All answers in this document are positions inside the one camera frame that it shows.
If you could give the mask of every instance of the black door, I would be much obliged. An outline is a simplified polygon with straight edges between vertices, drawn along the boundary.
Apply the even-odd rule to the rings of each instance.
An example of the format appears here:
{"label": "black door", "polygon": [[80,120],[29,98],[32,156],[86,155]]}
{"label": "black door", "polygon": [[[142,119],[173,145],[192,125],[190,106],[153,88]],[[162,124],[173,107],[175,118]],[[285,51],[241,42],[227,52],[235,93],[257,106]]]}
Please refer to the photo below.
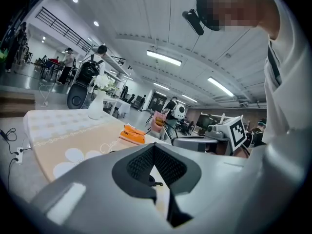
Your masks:
{"label": "black door", "polygon": [[162,96],[160,94],[154,93],[152,100],[150,102],[150,105],[148,106],[148,109],[152,109],[153,111],[161,112],[167,98],[165,96]]}

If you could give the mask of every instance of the orange tissue package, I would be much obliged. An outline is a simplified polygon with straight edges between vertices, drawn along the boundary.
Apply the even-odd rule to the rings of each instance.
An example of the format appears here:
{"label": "orange tissue package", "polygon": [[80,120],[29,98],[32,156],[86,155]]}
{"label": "orange tissue package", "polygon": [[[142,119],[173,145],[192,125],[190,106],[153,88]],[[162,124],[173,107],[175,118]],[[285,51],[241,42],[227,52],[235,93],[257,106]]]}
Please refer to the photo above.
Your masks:
{"label": "orange tissue package", "polygon": [[136,145],[145,144],[146,133],[134,128],[130,125],[124,125],[124,130],[121,131],[119,138],[134,143]]}

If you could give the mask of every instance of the white vase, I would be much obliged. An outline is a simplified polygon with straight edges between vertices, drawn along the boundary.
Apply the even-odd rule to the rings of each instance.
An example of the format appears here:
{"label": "white vase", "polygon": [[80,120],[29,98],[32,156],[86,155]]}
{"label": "white vase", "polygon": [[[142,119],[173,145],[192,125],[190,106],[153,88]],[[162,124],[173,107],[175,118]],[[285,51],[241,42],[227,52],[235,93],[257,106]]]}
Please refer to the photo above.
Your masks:
{"label": "white vase", "polygon": [[88,116],[91,119],[100,119],[103,116],[103,100],[105,91],[97,90],[97,97],[92,101],[88,109]]}

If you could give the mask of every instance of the black metal railing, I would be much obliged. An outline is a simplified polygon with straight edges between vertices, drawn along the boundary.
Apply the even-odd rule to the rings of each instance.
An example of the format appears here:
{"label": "black metal railing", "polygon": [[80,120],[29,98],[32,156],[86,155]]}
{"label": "black metal railing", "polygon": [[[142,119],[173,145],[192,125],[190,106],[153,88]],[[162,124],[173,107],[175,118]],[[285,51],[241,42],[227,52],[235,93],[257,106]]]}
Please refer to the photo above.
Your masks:
{"label": "black metal railing", "polygon": [[91,45],[81,38],[75,31],[63,23],[60,19],[54,16],[46,8],[42,7],[39,13],[36,15],[36,18],[47,24],[50,28],[56,30],[64,37],[72,41],[74,44],[79,46],[82,50],[88,51]]}
{"label": "black metal railing", "polygon": [[120,66],[123,66],[123,64],[125,63],[126,59],[124,58],[120,58],[120,57],[113,57],[111,56]]}

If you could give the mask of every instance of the white flower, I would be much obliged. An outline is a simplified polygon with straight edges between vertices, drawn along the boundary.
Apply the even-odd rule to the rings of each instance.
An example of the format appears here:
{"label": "white flower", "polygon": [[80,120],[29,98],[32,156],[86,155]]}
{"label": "white flower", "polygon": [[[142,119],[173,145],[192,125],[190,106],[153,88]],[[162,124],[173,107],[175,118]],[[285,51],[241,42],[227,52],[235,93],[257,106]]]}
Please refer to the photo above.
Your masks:
{"label": "white flower", "polygon": [[107,89],[114,84],[113,80],[107,75],[97,76],[94,80],[94,85],[100,89]]}
{"label": "white flower", "polygon": [[100,155],[102,154],[98,151],[89,151],[84,157],[81,150],[77,148],[70,148],[65,152],[65,156],[71,162],[62,162],[57,164],[53,169],[53,175],[55,179],[61,177],[63,174],[67,173],[81,162]]}

